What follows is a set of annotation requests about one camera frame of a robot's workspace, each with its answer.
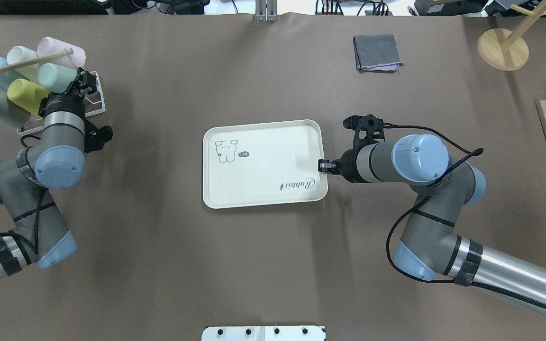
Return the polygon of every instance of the wooden mug tree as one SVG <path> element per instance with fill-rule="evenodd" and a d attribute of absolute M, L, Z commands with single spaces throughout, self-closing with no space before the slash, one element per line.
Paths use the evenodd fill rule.
<path fill-rule="evenodd" d="M 526 64 L 528 60 L 528 45 L 522 35 L 543 15 L 546 15 L 546 0 L 535 7 L 533 11 L 511 5 L 511 9 L 528 17 L 512 32 L 504 28 L 487 30 L 477 40 L 479 56 L 491 67 L 502 71 L 515 71 Z"/>

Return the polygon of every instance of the yellow cup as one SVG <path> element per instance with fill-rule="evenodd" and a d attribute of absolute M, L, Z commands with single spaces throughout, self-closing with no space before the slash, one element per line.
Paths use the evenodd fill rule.
<path fill-rule="evenodd" d="M 45 99 L 48 96 L 50 90 L 46 89 L 39 84 L 28 80 L 15 80 L 13 81 L 8 88 L 8 99 L 23 108 L 24 110 L 30 112 L 33 115 L 39 113 L 39 105 L 41 100 Z"/>

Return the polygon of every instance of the brown table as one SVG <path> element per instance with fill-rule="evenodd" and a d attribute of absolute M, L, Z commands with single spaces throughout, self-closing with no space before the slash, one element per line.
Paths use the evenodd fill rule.
<path fill-rule="evenodd" d="M 412 205 L 403 184 L 330 177 L 314 203 L 213 210 L 201 200 L 211 127 L 309 118 L 329 158 L 349 115 L 428 125 L 488 181 L 457 233 L 546 268 L 546 19 L 525 67 L 486 65 L 476 39 L 519 19 L 282 15 L 0 17 L 0 54 L 53 36 L 102 77 L 113 141 L 54 190 L 79 250 L 0 281 L 0 339 L 199 340 L 204 326 L 321 324 L 329 340 L 546 340 L 546 318 L 473 288 L 397 274 L 386 234 Z M 355 35 L 396 33 L 399 73 L 355 70 Z M 390 130 L 389 139 L 409 131 Z M 21 148 L 0 127 L 0 159 Z M 455 156 L 461 156 L 452 150 Z M 13 227 L 0 207 L 0 231 Z"/>

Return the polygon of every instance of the gray cloth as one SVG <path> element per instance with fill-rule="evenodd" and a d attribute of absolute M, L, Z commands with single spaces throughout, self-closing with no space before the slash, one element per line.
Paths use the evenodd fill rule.
<path fill-rule="evenodd" d="M 362 71 L 395 71 L 403 63 L 397 51 L 394 34 L 355 36 L 355 66 Z"/>

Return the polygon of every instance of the round wooden base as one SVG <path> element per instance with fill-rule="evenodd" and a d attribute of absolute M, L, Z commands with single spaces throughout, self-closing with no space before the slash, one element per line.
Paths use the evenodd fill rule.
<path fill-rule="evenodd" d="M 503 50 L 501 43 L 511 34 L 504 28 L 493 28 L 483 32 L 477 40 L 479 56 L 491 67 L 502 71 L 515 71 L 526 64 L 528 60 L 528 45 L 520 37 Z"/>

